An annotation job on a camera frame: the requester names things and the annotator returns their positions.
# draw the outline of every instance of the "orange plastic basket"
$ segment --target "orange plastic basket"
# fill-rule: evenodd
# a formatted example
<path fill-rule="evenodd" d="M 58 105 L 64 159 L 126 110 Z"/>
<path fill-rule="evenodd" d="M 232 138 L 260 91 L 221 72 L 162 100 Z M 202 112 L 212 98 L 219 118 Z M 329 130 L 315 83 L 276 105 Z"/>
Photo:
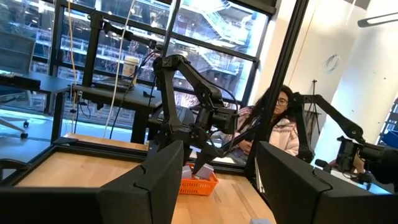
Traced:
<path fill-rule="evenodd" d="M 217 184 L 218 179 L 214 173 L 210 175 L 209 180 L 182 179 L 180 194 L 211 195 Z"/>

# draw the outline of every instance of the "black hair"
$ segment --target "black hair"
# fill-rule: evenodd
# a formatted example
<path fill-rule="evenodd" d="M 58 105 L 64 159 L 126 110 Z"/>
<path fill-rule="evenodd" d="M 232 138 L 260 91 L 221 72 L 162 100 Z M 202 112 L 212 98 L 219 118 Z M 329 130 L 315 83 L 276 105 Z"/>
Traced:
<path fill-rule="evenodd" d="M 290 121 L 294 121 L 294 114 L 293 111 L 290 109 L 289 104 L 291 102 L 291 98 L 293 95 L 293 91 L 288 87 L 283 85 L 282 89 L 280 90 L 281 92 L 284 92 L 287 95 L 288 98 L 288 105 L 287 105 L 287 109 L 281 113 L 280 115 L 278 115 L 278 117 L 276 117 L 272 122 L 271 122 L 271 126 L 275 126 L 282 118 L 287 118 Z M 265 102 L 266 99 L 269 96 L 269 88 L 268 90 L 259 98 L 259 100 L 257 100 L 256 104 L 254 106 L 251 106 L 252 112 L 250 114 L 250 116 L 244 121 L 244 123 L 242 124 L 242 126 L 239 128 L 238 132 L 242 131 L 242 129 L 247 126 L 247 125 L 252 125 L 253 121 L 258 119 L 258 117 L 261 116 L 263 110 L 264 110 L 264 106 L 265 106 Z"/>

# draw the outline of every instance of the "glasses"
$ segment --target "glasses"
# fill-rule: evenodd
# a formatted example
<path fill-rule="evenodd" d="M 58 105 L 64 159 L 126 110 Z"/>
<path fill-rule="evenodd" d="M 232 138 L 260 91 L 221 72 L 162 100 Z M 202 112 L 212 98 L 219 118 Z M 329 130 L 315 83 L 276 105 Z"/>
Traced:
<path fill-rule="evenodd" d="M 288 101 L 285 100 L 285 99 L 278 99 L 278 101 L 277 101 L 277 104 L 278 104 L 279 106 L 286 106 L 287 103 L 288 103 Z"/>

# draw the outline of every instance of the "patterned sweater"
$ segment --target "patterned sweater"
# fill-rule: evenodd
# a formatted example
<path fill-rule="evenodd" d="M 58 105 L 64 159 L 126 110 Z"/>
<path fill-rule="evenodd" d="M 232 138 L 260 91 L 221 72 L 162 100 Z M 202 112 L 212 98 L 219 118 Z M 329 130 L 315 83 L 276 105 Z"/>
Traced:
<path fill-rule="evenodd" d="M 240 129 L 243 125 L 244 121 L 250 116 L 252 113 L 251 107 L 245 107 L 239 110 L 239 118 L 238 118 L 238 128 Z M 242 129 L 242 133 L 245 132 L 250 125 L 246 125 Z M 232 134 L 220 134 L 222 140 L 224 142 L 228 142 L 232 138 Z M 269 143 L 279 149 L 296 156 L 299 153 L 299 137 L 297 134 L 297 128 L 295 122 L 290 122 L 290 120 L 282 118 L 273 128 L 271 132 L 271 136 L 269 139 Z M 242 151 L 238 146 L 235 146 L 235 151 Z"/>

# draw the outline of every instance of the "blue object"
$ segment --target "blue object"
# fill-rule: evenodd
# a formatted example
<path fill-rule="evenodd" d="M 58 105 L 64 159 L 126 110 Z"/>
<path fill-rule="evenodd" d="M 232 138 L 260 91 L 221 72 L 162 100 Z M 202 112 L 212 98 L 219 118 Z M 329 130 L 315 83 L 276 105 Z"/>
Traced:
<path fill-rule="evenodd" d="M 398 131 L 390 130 L 381 140 L 388 146 L 398 149 Z"/>
<path fill-rule="evenodd" d="M 252 218 L 250 224 L 271 224 L 266 218 Z"/>

